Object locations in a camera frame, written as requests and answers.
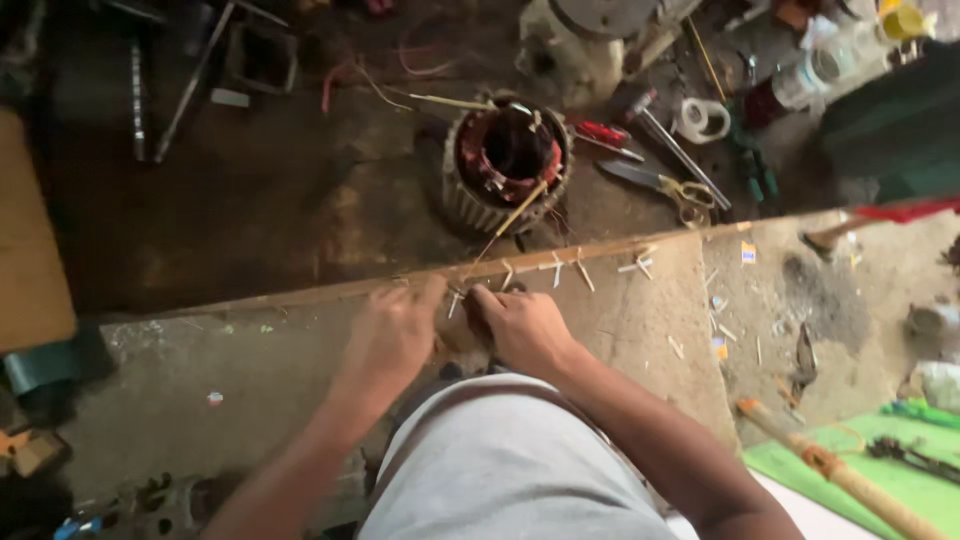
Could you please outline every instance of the dirty floor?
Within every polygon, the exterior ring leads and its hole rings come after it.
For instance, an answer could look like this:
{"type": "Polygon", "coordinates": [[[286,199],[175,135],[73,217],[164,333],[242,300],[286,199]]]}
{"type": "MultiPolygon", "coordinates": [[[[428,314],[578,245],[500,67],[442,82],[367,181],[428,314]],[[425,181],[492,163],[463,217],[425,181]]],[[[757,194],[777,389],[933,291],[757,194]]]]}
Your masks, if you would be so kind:
{"type": "MultiPolygon", "coordinates": [[[[955,294],[956,278],[937,259],[960,232],[960,218],[943,214],[907,227],[863,230],[826,265],[800,244],[797,231],[839,219],[838,211],[830,211],[756,223],[736,233],[681,234],[661,242],[652,255],[652,281],[638,272],[617,272],[630,263],[628,255],[591,259],[586,267],[597,288],[592,294],[570,268],[562,270],[557,289],[552,270],[517,278],[553,294],[573,334],[595,355],[737,451],[762,436],[735,419],[729,405],[752,396],[785,407],[777,377],[794,369],[802,321],[813,334],[819,377],[806,389],[800,414],[809,425],[829,424],[894,397],[918,356],[902,329],[910,304],[955,294]],[[744,242],[756,246],[756,264],[741,263],[744,242]],[[708,316],[713,296],[727,302],[715,321],[736,338],[727,338],[725,360],[710,345],[712,336],[722,335],[708,316]],[[683,347],[683,358],[668,336],[683,347]]],[[[492,278],[491,286],[501,280],[492,278]]],[[[116,373],[85,390],[76,420],[60,430],[73,448],[63,472],[77,500],[162,472],[250,470],[323,400],[348,339],[350,315],[362,304],[354,298],[101,327],[116,373]],[[211,392],[223,401],[213,406],[211,392]]],[[[486,364],[463,311],[457,308],[447,320],[447,307],[438,314],[443,351],[416,384],[435,378],[449,360],[469,374],[486,364]]],[[[389,429],[385,419],[365,442],[368,454],[382,452],[389,429]]],[[[360,469],[355,456],[341,482],[345,515],[362,511],[350,506],[360,493],[360,469]]]]}

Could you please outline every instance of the wooden handle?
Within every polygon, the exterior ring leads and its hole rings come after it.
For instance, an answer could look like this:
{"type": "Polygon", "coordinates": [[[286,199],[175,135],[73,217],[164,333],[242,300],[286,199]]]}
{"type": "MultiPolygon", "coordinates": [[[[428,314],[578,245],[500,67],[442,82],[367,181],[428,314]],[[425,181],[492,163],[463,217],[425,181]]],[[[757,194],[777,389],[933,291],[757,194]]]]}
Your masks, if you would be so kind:
{"type": "Polygon", "coordinates": [[[834,469],[829,480],[903,536],[911,540],[949,540],[933,524],[846,464],[834,469]]]}
{"type": "Polygon", "coordinates": [[[828,481],[837,484],[900,534],[910,540],[948,540],[948,537],[933,524],[913,513],[910,508],[891,497],[870,479],[848,467],[843,459],[785,426],[761,402],[740,400],[736,406],[754,425],[777,439],[810,468],[823,474],[828,481]]]}

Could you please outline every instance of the hammer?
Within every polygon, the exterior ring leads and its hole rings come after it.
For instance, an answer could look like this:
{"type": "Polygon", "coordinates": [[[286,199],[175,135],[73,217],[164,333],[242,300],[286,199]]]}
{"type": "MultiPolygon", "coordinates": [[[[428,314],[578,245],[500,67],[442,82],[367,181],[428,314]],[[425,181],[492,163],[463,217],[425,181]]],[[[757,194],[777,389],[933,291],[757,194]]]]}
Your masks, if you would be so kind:
{"type": "Polygon", "coordinates": [[[627,110],[626,119],[628,122],[632,122],[634,119],[639,120],[643,125],[648,127],[654,135],[660,139],[660,142],[666,145],[677,158],[680,159],[686,165],[686,168],[693,174],[693,177],[697,179],[697,182],[705,185],[713,192],[713,196],[716,197],[717,206],[721,209],[729,210],[731,208],[730,199],[724,196],[723,193],[717,189],[717,186],[710,180],[710,178],[701,170],[700,166],[697,165],[697,162],[694,161],[690,156],[684,152],[684,149],[677,144],[677,141],[674,140],[670,133],[667,132],[660,122],[650,113],[650,104],[653,103],[654,98],[657,97],[657,91],[651,89],[650,91],[641,95],[634,104],[627,110]]]}

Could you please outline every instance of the green mat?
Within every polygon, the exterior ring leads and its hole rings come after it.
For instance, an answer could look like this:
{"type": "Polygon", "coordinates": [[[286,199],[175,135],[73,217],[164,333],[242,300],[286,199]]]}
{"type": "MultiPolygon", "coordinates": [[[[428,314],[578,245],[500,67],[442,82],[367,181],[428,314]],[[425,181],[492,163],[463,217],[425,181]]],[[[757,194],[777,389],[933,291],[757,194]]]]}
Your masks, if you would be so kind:
{"type": "MultiPolygon", "coordinates": [[[[960,430],[941,428],[915,420],[866,414],[843,423],[869,443],[881,435],[896,437],[909,446],[924,439],[917,451],[960,466],[960,430]]],[[[855,449],[856,437],[836,428],[819,428],[807,435],[831,451],[855,449]]],[[[895,499],[925,517],[950,538],[960,538],[960,485],[918,471],[892,459],[874,459],[865,453],[842,455],[847,464],[882,487],[895,499]]],[[[839,487],[818,473],[780,443],[768,442],[744,453],[744,462],[764,476],[816,501],[878,536],[900,540],[902,536],[884,524],[839,487]]]]}

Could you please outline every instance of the yellow rod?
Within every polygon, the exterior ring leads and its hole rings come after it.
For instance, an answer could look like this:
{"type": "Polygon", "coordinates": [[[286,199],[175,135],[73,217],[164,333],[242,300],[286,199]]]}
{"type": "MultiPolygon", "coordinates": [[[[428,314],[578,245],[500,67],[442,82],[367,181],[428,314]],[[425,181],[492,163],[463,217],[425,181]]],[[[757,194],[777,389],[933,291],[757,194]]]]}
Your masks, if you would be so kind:
{"type": "Polygon", "coordinates": [[[710,77],[713,78],[713,83],[716,85],[717,92],[720,94],[720,102],[727,103],[727,96],[724,95],[723,88],[720,86],[720,80],[717,79],[717,73],[713,70],[713,64],[710,63],[710,57],[707,56],[707,49],[704,48],[704,43],[700,40],[700,33],[697,32],[697,27],[693,26],[693,19],[687,17],[686,23],[690,25],[690,33],[693,34],[693,38],[697,41],[697,46],[700,47],[700,54],[704,55],[704,61],[707,62],[707,69],[710,72],[710,77]]]}

